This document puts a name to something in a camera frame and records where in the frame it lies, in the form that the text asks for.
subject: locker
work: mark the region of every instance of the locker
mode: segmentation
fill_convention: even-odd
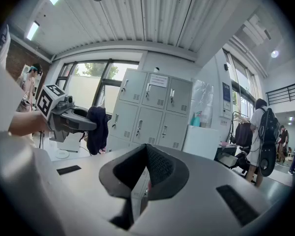
[[[150,85],[150,78],[151,74],[148,77],[148,84],[146,85],[145,91],[143,92],[142,105],[164,109],[169,80],[167,80],[167,86],[163,88]]]
[[[134,131],[133,142],[155,144],[162,116],[162,111],[141,108]]]
[[[126,140],[109,135],[107,139],[107,144],[108,145],[107,145],[106,152],[110,152],[110,151],[129,147],[130,143]]]
[[[158,145],[181,150],[187,127],[187,117],[166,113]]]
[[[139,103],[147,73],[127,70],[120,87],[120,100]]]
[[[130,141],[137,111],[137,106],[122,102],[117,103],[110,123],[110,134]]]
[[[167,110],[181,114],[189,114],[190,93],[192,84],[172,78],[169,87],[170,97],[167,103]]]

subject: locker vent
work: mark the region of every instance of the locker vent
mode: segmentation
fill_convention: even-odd
[[[187,111],[187,106],[186,105],[182,105],[181,106],[181,111]]]
[[[157,104],[160,105],[160,106],[163,106],[164,105],[164,100],[158,99]]]
[[[125,131],[124,134],[123,134],[123,136],[129,138],[130,137],[130,132]]]
[[[179,143],[174,143],[173,144],[173,148],[178,148],[178,146],[179,146]]]
[[[148,139],[148,143],[149,143],[149,144],[155,144],[155,138],[150,137],[150,138]]]
[[[139,100],[139,98],[140,98],[140,95],[139,95],[139,94],[135,94],[135,95],[133,95],[133,99],[134,99],[134,100]]]

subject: door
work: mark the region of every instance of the door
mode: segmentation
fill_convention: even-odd
[[[167,110],[181,114],[188,114],[188,106],[191,101],[191,82],[172,79],[170,97],[167,103]]]
[[[139,144],[155,144],[163,112],[141,108],[134,131],[133,142]]]
[[[187,117],[166,113],[158,144],[181,150],[186,127]]]
[[[143,93],[142,105],[164,109],[166,93],[168,89],[168,80],[167,80],[167,84],[165,88],[151,85],[149,83],[150,80],[151,80],[151,74],[149,75],[149,78],[147,81],[148,83]]]
[[[138,107],[126,103],[116,103],[110,123],[110,134],[130,141]]]
[[[110,135],[108,136],[108,139],[107,139],[107,149],[108,149],[107,152],[115,151],[122,148],[127,148],[129,147],[129,144],[130,143],[126,140]]]
[[[127,70],[120,87],[120,100],[139,103],[147,73]]]

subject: black rectangular slot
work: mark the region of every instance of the black rectangular slot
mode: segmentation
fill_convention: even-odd
[[[80,170],[81,168],[77,165],[74,165],[74,166],[70,166],[70,167],[66,167],[66,168],[62,168],[62,169],[58,169],[58,174],[61,176],[63,174],[67,174],[67,173],[70,173],[70,172],[73,172],[73,171],[77,171],[77,170]]]
[[[216,190],[222,196],[241,226],[245,226],[259,215],[252,207],[229,185],[217,187]]]

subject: tree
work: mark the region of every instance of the tree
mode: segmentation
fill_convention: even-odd
[[[85,63],[84,65],[85,65],[87,71],[82,72],[82,73],[87,74],[87,75],[91,75],[94,77],[101,77],[102,73],[105,69],[105,66],[106,66],[105,63]],[[113,76],[117,73],[118,73],[118,67],[112,65],[109,70],[107,79],[112,79]]]
[[[75,76],[80,76],[78,66],[75,67],[75,69],[74,69],[74,71],[73,71],[73,75],[75,75]]]

